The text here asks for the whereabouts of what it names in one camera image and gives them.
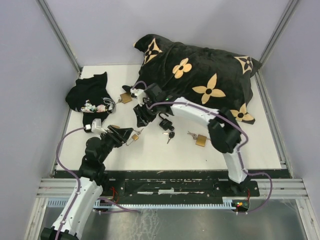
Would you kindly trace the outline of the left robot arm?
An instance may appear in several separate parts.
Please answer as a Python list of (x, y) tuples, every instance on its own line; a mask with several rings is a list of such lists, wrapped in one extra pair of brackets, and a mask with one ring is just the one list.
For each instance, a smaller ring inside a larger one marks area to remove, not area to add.
[(117, 128), (109, 125), (107, 129), (99, 128), (99, 137), (91, 137), (85, 144), (78, 174), (66, 168), (59, 159), (60, 147), (69, 135), (88, 129), (89, 126), (76, 128), (66, 133), (56, 148), (56, 162), (76, 180), (63, 211), (50, 228), (45, 227), (40, 238), (42, 240), (80, 240), (87, 220), (94, 209), (94, 203), (101, 195), (111, 189), (106, 180), (104, 161), (114, 148), (120, 148), (130, 138), (133, 128)]

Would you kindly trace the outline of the black-headed keys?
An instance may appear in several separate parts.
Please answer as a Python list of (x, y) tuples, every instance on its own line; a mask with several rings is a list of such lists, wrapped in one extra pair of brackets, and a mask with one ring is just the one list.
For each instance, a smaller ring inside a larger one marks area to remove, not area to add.
[(171, 139), (173, 139), (175, 137), (175, 132), (174, 131), (164, 132), (163, 134), (168, 137), (167, 142), (166, 142), (167, 144), (169, 144)]

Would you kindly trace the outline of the large brass padlock long shackle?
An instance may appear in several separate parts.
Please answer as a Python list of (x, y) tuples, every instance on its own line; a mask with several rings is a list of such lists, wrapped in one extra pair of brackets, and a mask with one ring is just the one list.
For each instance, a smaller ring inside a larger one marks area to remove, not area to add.
[(206, 143), (211, 139), (205, 135), (198, 134), (195, 140), (195, 144), (200, 147), (205, 147)]

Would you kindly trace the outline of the silver keys of small padlock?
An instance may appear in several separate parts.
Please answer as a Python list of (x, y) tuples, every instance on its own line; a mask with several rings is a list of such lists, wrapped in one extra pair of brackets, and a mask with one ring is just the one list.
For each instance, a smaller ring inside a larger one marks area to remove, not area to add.
[(143, 130), (144, 130), (144, 128), (141, 128), (141, 129), (138, 129), (138, 130), (134, 130), (134, 131), (135, 131), (135, 133), (136, 133), (137, 135), (140, 135)]

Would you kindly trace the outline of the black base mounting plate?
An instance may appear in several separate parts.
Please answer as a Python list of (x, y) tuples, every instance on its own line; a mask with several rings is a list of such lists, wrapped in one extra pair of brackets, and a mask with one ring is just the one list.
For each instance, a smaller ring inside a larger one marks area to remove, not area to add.
[(111, 196), (115, 190), (120, 204), (220, 204), (224, 197), (260, 196), (256, 181), (248, 179), (237, 185), (224, 170), (110, 170), (104, 173), (102, 196)]

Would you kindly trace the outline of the brass padlock near pillow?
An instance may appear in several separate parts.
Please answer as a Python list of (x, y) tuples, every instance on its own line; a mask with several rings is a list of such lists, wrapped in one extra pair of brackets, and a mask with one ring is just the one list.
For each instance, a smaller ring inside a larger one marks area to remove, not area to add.
[(132, 101), (131, 95), (129, 93), (125, 92), (125, 93), (120, 94), (119, 99), (117, 101), (117, 104), (120, 104), (120, 103), (127, 104), (131, 101)]

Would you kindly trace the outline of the small brass padlock long shackle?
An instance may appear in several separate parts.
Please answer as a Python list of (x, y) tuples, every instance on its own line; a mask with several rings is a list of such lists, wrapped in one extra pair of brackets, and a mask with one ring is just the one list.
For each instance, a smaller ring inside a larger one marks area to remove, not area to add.
[(135, 141), (137, 141), (139, 139), (139, 136), (137, 134), (133, 134), (126, 142), (126, 145), (129, 146), (132, 143), (134, 143)]

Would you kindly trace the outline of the black padlock shackle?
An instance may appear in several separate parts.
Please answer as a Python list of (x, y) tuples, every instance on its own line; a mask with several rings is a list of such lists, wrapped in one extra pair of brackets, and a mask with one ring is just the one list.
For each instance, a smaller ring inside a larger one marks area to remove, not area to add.
[(175, 130), (175, 127), (173, 126), (173, 123), (165, 118), (165, 117), (162, 117), (161, 116), (161, 113), (158, 114), (159, 118), (161, 119), (160, 123), (159, 123), (159, 126), (164, 130), (164, 131), (171, 131), (173, 132)]

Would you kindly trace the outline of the black floral pillow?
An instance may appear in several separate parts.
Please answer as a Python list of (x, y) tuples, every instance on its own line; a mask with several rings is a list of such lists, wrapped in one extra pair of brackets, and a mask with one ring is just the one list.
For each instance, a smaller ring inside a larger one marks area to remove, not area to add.
[(133, 45), (143, 53), (137, 89), (156, 83), (164, 92), (211, 109), (227, 108), (238, 122), (254, 124), (247, 111), (251, 78), (262, 63), (221, 49), (173, 42), (147, 34)]

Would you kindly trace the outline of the black printed garment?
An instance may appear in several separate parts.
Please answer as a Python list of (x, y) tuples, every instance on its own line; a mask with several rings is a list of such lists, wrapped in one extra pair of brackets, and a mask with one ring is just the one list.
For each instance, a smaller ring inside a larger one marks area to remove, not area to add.
[(90, 78), (77, 79), (65, 101), (73, 111), (83, 114), (83, 126), (91, 125), (95, 119), (102, 122), (116, 109), (116, 103), (107, 92), (106, 72)]

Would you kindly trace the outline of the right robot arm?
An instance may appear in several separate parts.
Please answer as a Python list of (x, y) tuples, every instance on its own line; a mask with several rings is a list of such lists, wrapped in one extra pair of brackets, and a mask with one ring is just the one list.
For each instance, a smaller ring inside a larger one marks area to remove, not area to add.
[(224, 157), (228, 178), (231, 180), (229, 183), (231, 193), (240, 196), (247, 191), (248, 184), (245, 180), (249, 173), (241, 156), (241, 148), (248, 143), (249, 137), (238, 125), (229, 109), (201, 106), (182, 96), (166, 93), (156, 83), (146, 89), (137, 89), (133, 86), (129, 94), (138, 101), (135, 114), (137, 122), (143, 126), (151, 122), (151, 117), (168, 114), (207, 128), (211, 145)]

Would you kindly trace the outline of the silver keys of large padlock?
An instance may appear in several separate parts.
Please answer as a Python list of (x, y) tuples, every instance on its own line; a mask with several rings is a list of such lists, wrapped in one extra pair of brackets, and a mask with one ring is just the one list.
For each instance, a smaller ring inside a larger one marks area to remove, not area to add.
[(193, 132), (188, 131), (187, 134), (190, 135), (193, 140), (196, 140), (198, 138), (198, 135)]

